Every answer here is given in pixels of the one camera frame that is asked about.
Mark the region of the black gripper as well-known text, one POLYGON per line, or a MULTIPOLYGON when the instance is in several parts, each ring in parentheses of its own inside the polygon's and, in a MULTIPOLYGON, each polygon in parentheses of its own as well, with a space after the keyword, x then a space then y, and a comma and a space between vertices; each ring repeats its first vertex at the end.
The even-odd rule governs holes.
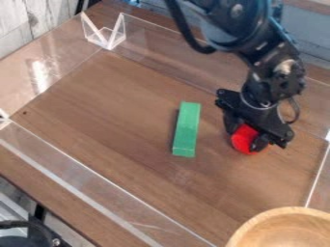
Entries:
POLYGON ((246 100, 243 93, 224 89, 216 91, 216 96, 215 105, 223 110, 227 133, 232 135, 242 124, 261 133, 252 139, 248 150, 261 152, 269 145, 285 149, 295 134, 278 113, 278 105, 257 107, 246 100))

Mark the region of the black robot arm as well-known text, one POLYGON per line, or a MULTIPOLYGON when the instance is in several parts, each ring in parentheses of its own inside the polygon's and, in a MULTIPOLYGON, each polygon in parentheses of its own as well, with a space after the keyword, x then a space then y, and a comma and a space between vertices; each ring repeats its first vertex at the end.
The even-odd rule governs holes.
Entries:
POLYGON ((281 26, 282 3, 275 0, 164 0, 180 34, 202 54, 234 53, 248 67, 238 92, 216 91, 226 131, 234 148, 257 153, 269 145, 285 148, 294 131, 279 115, 287 101, 306 88, 306 68, 297 44, 281 26))

